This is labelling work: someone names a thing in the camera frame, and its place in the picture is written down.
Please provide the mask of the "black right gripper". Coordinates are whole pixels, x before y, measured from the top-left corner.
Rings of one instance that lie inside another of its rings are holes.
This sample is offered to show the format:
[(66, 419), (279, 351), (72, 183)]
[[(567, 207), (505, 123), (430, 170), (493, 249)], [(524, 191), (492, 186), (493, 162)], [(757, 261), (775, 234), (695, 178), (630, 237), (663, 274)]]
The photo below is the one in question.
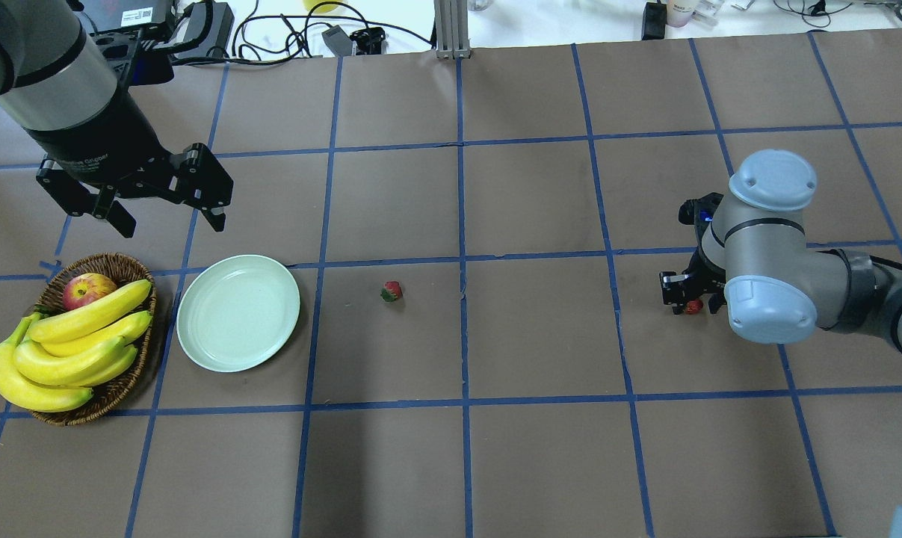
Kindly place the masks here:
[(723, 194), (710, 193), (701, 198), (688, 199), (680, 205), (679, 223), (693, 226), (697, 246), (689, 265), (682, 273), (660, 273), (662, 302), (675, 315), (686, 313), (690, 302), (697, 298), (702, 300), (704, 295), (710, 296), (707, 309), (711, 314), (718, 313), (726, 304), (723, 290), (725, 271), (705, 258), (702, 248), (704, 235), (721, 201)]

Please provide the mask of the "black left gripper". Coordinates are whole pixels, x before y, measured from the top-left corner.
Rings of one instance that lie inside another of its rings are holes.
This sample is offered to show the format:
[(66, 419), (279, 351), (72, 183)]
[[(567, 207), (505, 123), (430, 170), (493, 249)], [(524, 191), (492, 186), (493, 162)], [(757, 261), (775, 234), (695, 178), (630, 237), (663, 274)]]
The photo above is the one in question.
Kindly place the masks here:
[(158, 197), (190, 205), (212, 229), (225, 229), (231, 175), (204, 143), (179, 154), (166, 150), (126, 90), (77, 126), (25, 132), (58, 165), (38, 170), (35, 180), (71, 217), (92, 215), (132, 238), (137, 221), (116, 198)]

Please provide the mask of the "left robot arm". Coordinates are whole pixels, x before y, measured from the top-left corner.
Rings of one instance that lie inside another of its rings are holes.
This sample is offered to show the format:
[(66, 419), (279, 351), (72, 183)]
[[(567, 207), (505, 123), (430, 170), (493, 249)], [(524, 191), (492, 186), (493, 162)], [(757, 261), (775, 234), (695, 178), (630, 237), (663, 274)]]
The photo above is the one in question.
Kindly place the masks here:
[(172, 153), (129, 86), (146, 48), (120, 31), (89, 35), (75, 1), (0, 1), (0, 106), (45, 155), (37, 183), (73, 217), (130, 238), (123, 199), (201, 211), (222, 232), (233, 180), (204, 143)]

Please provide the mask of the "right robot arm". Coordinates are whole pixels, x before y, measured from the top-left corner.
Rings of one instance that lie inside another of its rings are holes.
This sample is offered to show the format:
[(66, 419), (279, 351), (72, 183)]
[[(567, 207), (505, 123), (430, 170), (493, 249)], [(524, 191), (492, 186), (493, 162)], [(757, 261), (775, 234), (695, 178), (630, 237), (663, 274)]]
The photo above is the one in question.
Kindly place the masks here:
[(680, 273), (659, 275), (663, 303), (687, 313), (707, 297), (738, 337), (791, 344), (815, 330), (863, 334), (902, 355), (902, 265), (864, 252), (807, 246), (803, 210), (819, 185), (805, 158), (764, 149), (744, 159), (728, 193), (689, 199), (679, 221), (697, 246)]

